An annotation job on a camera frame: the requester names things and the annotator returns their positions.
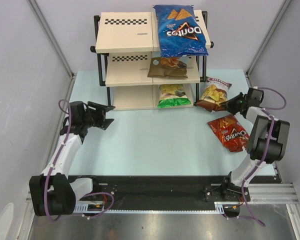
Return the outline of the light blue brown chips bag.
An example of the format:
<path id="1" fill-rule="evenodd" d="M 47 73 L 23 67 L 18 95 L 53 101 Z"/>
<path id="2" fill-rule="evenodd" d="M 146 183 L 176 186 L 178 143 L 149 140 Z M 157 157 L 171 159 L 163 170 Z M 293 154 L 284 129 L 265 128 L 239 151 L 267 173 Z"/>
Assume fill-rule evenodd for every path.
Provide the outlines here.
<path id="1" fill-rule="evenodd" d="M 180 57 L 153 57 L 147 76 L 150 78 L 187 79 L 188 61 Z"/>

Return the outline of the blue Doritos bag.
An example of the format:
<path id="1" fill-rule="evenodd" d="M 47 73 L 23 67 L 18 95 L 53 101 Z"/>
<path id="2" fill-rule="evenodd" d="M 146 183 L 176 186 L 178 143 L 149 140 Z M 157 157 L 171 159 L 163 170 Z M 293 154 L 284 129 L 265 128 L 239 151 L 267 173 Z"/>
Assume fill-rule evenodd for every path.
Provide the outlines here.
<path id="1" fill-rule="evenodd" d="M 192 5 L 157 4 L 153 8 L 161 57 L 209 55 L 207 39 Z"/>

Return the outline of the brown Chuba chips bag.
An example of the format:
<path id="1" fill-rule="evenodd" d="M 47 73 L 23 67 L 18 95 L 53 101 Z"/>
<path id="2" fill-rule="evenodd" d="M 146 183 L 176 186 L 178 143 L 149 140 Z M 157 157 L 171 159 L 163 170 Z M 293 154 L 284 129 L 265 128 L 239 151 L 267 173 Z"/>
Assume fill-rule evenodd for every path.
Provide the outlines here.
<path id="1" fill-rule="evenodd" d="M 219 112 L 223 108 L 222 103 L 228 100 L 228 91 L 232 84 L 218 78 L 207 77 L 204 91 L 199 100 L 194 105 L 201 107 L 208 112 Z"/>

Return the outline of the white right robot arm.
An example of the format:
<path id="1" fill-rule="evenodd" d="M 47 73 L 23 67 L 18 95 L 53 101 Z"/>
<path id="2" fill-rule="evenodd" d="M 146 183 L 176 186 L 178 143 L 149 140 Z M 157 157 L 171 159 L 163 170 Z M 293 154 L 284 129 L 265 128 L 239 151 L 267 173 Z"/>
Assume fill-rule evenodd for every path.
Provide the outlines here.
<path id="1" fill-rule="evenodd" d="M 221 104 L 229 113 L 240 113 L 253 123 L 246 158 L 223 179 L 218 190 L 221 198 L 227 202 L 245 197 L 249 183 L 258 171 L 280 161 L 285 155 L 291 125 L 261 107 L 263 99 L 264 88 L 250 87 L 246 94 L 240 93 Z"/>

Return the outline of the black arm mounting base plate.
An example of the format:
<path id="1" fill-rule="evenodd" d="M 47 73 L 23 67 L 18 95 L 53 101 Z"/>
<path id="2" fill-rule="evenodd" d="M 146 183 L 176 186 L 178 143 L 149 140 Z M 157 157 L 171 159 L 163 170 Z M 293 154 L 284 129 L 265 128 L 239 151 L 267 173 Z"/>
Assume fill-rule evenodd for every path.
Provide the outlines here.
<path id="1" fill-rule="evenodd" d="M 232 186 L 230 178 L 212 176 L 90 176 L 92 191 L 106 192 L 115 211 L 205 211 L 214 201 L 250 200 L 252 187 Z"/>

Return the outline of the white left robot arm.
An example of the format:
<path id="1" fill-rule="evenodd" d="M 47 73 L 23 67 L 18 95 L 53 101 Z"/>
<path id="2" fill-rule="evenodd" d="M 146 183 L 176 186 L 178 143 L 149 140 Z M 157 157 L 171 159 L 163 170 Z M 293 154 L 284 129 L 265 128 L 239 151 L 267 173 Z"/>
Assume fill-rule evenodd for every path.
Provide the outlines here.
<path id="1" fill-rule="evenodd" d="M 56 150 L 44 170 L 29 180 L 29 190 L 34 213 L 57 221 L 61 216 L 74 213 L 76 203 L 81 199 L 95 200 L 101 196 L 105 205 L 112 194 L 102 192 L 94 176 L 80 176 L 69 180 L 69 171 L 74 158 L 84 143 L 89 128 L 106 130 L 114 121 L 106 118 L 113 105 L 95 102 L 69 102 L 61 99 L 58 107 L 65 113 L 59 132 Z"/>

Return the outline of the green Chuba cassava chips bag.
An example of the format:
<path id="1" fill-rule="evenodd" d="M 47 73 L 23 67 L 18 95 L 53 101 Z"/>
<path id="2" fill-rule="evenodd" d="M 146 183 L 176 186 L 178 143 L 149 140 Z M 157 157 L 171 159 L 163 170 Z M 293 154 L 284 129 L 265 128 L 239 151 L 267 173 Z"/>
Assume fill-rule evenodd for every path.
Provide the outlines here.
<path id="1" fill-rule="evenodd" d="M 183 84 L 161 84 L 159 86 L 159 109 L 190 105 L 191 101 Z"/>

